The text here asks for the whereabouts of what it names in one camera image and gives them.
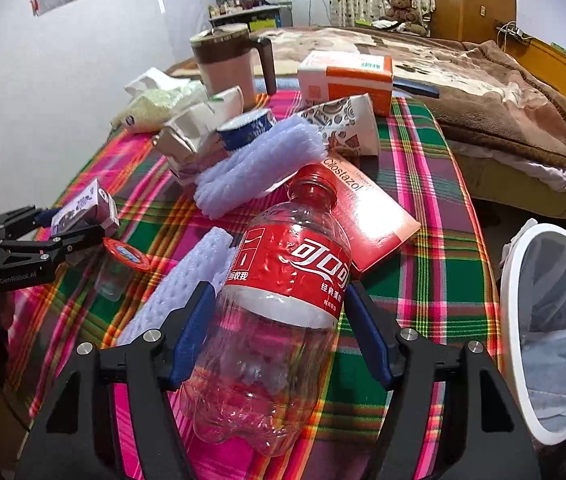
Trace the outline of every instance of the table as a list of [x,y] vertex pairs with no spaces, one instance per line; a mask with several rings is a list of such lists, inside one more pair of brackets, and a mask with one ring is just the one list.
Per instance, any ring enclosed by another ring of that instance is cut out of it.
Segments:
[[[259,105],[277,118],[293,113],[300,94],[280,91]],[[361,167],[422,223],[418,234],[364,277],[381,306],[395,312],[401,326],[413,326],[437,343],[480,340],[501,360],[498,297],[485,244],[461,173],[430,111],[417,100],[393,98],[392,116],[379,118],[382,153]],[[150,257],[154,271],[138,276],[118,302],[95,294],[102,262],[81,269],[62,266],[55,283],[19,291],[10,330],[8,384],[34,415],[53,377],[82,341],[101,348],[114,343],[160,279],[216,225],[238,241],[260,211],[285,200],[279,189],[253,200],[218,221],[202,216],[172,178],[150,136],[120,133],[90,160],[61,196],[59,204],[95,176],[114,196],[121,218],[119,237]],[[37,239],[45,238],[45,231]],[[443,391],[432,392],[426,442],[418,468],[431,468],[440,431]],[[267,459],[242,440],[211,446],[199,441],[170,396],[183,441],[200,480],[359,480],[389,404],[373,380],[346,317],[320,381],[316,410],[288,454]],[[116,389],[116,412],[125,471],[140,477],[126,404]]]
[[250,28],[250,32],[252,32],[254,30],[259,30],[260,28],[265,28],[263,26],[253,25],[253,23],[274,20],[276,23],[275,28],[279,28],[281,27],[281,8],[282,6],[280,5],[253,7],[251,9],[239,10],[238,12],[232,12],[231,14],[223,14],[222,16],[210,18],[209,22],[213,27],[218,27],[219,25],[227,25],[228,23],[246,23]]

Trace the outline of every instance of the plastic bottle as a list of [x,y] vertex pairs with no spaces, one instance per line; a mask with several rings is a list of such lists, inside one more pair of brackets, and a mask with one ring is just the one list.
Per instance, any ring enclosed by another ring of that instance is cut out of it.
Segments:
[[290,202],[247,228],[182,387],[181,408],[200,439],[240,436],[277,456],[310,418],[351,261],[348,238],[330,214],[335,179],[321,164],[301,168]]

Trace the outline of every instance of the white bed sheet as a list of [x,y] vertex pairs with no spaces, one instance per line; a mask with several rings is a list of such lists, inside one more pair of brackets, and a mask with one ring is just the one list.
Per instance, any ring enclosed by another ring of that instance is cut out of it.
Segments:
[[566,193],[566,169],[564,168],[553,168],[552,166],[533,162],[520,156],[490,150],[489,148],[483,148],[481,146],[473,146],[463,142],[455,142],[454,140],[447,140],[447,143],[455,153],[473,158],[493,158],[501,164],[505,164],[506,166],[523,171],[523,173],[537,178],[554,191]]

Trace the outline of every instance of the stuffed animal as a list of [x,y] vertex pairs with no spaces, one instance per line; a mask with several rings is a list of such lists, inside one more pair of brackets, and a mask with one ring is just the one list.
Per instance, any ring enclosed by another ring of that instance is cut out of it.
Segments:
[[401,28],[408,32],[414,32],[420,36],[427,35],[420,14],[412,4],[416,0],[387,0],[387,2],[390,4],[390,8],[385,11],[388,20],[404,23],[405,26]]

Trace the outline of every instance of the red bottle cap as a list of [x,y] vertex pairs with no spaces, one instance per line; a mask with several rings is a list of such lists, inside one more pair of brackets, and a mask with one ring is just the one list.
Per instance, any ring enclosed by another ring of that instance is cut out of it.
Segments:
[[294,188],[299,184],[316,184],[322,187],[330,196],[332,203],[330,209],[336,207],[336,188],[338,179],[336,175],[322,164],[308,164],[303,166],[293,178],[289,187],[289,195],[294,192]]
[[127,267],[140,272],[150,270],[150,261],[137,248],[113,238],[103,238],[103,245],[108,250],[108,253]]

